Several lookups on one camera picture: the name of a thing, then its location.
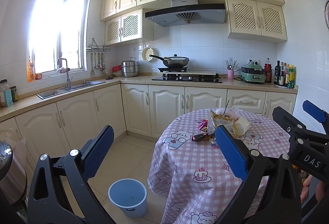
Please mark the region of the chrome sink faucet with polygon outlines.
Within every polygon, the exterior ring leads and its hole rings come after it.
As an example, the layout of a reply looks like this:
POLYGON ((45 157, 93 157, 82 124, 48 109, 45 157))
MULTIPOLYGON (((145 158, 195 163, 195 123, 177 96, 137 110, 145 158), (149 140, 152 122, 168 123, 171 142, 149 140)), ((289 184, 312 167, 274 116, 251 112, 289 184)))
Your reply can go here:
POLYGON ((66 89, 67 90, 70 90, 71 89, 71 81, 72 81, 72 78, 70 78, 70 75, 69 75, 69 72, 70 72, 70 68, 68 67, 68 64, 67 64, 67 59, 66 58, 58 58, 57 59, 57 65, 59 66, 58 69, 57 69, 57 73, 58 74, 61 74, 61 73, 65 73, 66 74, 66 89), (65 67, 63 67, 61 65, 61 62, 64 61, 65 62, 65 67))

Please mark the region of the teal box on counter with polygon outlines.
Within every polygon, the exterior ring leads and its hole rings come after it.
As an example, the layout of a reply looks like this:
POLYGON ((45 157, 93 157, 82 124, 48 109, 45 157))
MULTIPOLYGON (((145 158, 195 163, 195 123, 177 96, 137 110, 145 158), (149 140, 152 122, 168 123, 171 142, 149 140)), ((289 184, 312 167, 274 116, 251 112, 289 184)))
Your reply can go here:
POLYGON ((13 105, 13 99, 12 99, 12 94, 11 94, 10 89, 4 91, 4 97, 5 97, 6 107, 12 106, 13 105))

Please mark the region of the gas stove top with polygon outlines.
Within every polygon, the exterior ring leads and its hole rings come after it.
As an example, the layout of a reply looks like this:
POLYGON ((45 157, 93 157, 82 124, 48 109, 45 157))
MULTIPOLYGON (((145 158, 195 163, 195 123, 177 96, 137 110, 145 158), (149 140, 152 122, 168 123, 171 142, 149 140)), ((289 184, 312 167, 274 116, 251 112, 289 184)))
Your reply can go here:
POLYGON ((220 75, 212 70, 183 68, 160 68, 160 75, 152 80, 176 82, 222 83, 220 75))

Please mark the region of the pink utensil holder cup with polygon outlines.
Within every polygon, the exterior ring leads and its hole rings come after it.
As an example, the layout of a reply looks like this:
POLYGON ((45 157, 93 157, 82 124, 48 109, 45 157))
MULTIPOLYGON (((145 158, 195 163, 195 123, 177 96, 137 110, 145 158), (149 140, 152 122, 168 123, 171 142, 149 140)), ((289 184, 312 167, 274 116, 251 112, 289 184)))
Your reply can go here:
POLYGON ((229 79, 229 80, 234 79, 234 70, 232 70, 232 69, 227 70, 227 79, 229 79))

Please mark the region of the white paper cup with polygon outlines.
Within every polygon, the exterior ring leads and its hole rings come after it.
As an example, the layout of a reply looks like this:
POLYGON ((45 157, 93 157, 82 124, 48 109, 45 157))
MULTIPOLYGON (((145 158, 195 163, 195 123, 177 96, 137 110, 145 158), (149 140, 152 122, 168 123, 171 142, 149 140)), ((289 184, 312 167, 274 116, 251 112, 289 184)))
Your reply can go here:
POLYGON ((244 117, 239 117, 239 119, 235 122, 237 134, 239 136, 243 136, 250 127, 250 122, 246 120, 244 117))

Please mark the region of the lower cream cabinets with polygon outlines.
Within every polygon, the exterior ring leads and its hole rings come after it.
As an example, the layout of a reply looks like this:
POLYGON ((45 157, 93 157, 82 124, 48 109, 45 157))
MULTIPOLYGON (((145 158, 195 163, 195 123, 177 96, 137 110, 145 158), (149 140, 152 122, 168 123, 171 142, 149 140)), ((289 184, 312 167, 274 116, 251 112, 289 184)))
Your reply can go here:
POLYGON ((25 139, 31 162, 42 153, 61 156, 79 148, 106 125, 116 136, 157 139, 176 117, 198 109, 234 107, 270 117, 278 106, 292 112, 297 98, 296 89, 235 81, 117 80, 50 94, 46 99, 33 95, 1 109, 1 132, 25 139))

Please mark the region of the blue plastic trash bin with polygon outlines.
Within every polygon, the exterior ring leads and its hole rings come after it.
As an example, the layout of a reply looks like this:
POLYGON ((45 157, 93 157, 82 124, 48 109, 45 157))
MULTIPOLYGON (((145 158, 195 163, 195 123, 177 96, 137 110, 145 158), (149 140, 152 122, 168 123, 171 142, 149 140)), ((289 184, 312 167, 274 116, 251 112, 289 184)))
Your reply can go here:
POLYGON ((148 211, 147 189, 136 179, 117 180, 109 187, 108 197, 128 217, 140 218, 148 211))

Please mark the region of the magenta foil wrapper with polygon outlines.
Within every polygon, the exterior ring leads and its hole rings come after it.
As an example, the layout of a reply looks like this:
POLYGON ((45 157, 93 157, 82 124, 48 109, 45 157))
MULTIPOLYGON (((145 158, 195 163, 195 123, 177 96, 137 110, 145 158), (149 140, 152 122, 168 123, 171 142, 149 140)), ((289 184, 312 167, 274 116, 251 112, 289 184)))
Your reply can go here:
POLYGON ((207 130, 207 120, 206 119, 203 119, 200 124, 198 125, 198 130, 201 130, 201 131, 206 131, 207 130))

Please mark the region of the range hood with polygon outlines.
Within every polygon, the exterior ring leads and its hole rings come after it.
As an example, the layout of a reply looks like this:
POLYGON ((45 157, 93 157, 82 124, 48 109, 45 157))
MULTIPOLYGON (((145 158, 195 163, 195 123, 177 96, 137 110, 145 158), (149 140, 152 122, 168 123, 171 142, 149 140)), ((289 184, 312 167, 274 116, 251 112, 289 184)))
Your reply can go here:
POLYGON ((226 7, 224 3, 199 4, 198 0, 171 0, 177 6, 145 12, 145 19, 170 27, 191 24, 223 24, 226 7))

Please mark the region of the dark snack wrapper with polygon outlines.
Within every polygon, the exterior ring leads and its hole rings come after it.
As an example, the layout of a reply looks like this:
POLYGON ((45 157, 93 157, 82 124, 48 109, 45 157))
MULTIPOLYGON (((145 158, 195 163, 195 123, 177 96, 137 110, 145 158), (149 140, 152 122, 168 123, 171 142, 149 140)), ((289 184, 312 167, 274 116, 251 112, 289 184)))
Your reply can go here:
POLYGON ((208 133, 201 133, 201 134, 195 134, 191 137, 191 140, 193 142, 200 142, 200 141, 208 141, 212 137, 211 134, 208 133))

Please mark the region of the green yellow oil bottle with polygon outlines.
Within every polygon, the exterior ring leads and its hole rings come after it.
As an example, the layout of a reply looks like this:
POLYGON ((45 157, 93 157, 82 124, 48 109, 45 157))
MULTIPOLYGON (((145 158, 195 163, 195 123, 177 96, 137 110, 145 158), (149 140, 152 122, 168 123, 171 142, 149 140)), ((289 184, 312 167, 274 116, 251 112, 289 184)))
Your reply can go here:
POLYGON ((294 66, 293 65, 289 66, 287 87, 294 88, 294 66))

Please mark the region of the clear plastic bag red print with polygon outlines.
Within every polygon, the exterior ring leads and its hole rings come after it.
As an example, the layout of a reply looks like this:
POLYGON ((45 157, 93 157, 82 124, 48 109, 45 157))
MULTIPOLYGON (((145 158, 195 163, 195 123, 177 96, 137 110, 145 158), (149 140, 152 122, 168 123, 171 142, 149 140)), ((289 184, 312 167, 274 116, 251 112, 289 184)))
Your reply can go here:
POLYGON ((214 112, 218 115, 228 116, 234 122, 240 118, 240 110, 238 108, 216 108, 214 112))

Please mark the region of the yellow snack bag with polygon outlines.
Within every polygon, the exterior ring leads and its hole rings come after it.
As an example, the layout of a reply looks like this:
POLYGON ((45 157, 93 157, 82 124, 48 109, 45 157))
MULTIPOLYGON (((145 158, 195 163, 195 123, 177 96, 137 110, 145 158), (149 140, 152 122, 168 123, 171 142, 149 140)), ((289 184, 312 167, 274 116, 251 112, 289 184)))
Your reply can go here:
POLYGON ((224 126, 233 137, 240 136, 235 121, 230 116, 217 114, 211 110, 207 119, 208 134, 214 134, 219 126, 224 126))

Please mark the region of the orange bottle on sill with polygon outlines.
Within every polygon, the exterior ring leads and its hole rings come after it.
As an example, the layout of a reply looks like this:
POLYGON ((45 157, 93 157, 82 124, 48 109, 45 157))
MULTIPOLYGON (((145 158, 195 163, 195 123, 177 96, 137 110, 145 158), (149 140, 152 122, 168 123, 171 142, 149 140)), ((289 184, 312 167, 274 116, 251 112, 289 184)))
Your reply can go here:
POLYGON ((29 58, 27 64, 27 81, 33 82, 34 80, 35 80, 35 68, 34 68, 34 64, 31 61, 31 58, 29 58))

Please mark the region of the stainless steel steamer pot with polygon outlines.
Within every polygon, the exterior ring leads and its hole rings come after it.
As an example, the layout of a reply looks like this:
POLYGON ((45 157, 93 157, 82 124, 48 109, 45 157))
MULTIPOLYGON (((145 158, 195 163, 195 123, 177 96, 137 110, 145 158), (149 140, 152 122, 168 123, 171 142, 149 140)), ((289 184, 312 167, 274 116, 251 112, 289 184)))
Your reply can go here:
POLYGON ((121 63, 122 75, 125 78, 136 77, 139 74, 139 62, 135 57, 130 57, 127 61, 121 63))

